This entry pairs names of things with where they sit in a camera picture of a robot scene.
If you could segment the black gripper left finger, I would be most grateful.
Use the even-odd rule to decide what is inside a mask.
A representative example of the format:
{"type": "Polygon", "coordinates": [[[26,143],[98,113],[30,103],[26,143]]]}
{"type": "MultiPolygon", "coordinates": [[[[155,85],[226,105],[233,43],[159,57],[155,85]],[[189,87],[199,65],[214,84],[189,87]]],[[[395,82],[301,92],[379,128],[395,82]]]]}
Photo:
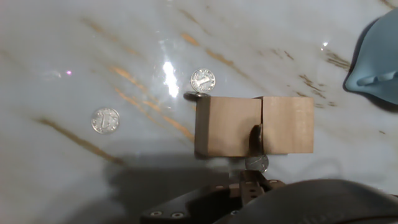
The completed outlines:
{"type": "Polygon", "coordinates": [[[233,184],[209,185],[144,211],[141,224],[210,224],[228,221],[255,198],[264,195],[265,178],[244,170],[233,184]]]}

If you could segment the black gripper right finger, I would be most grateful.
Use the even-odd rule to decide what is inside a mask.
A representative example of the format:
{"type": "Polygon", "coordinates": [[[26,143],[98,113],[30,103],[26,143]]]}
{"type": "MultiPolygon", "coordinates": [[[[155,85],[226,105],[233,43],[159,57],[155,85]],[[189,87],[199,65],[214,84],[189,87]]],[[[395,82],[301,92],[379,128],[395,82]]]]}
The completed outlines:
{"type": "Polygon", "coordinates": [[[275,179],[271,179],[271,180],[265,179],[262,182],[262,188],[264,190],[273,190],[273,189],[278,189],[278,188],[284,187],[284,186],[285,186],[284,182],[282,182],[280,180],[275,180],[275,179]]]}

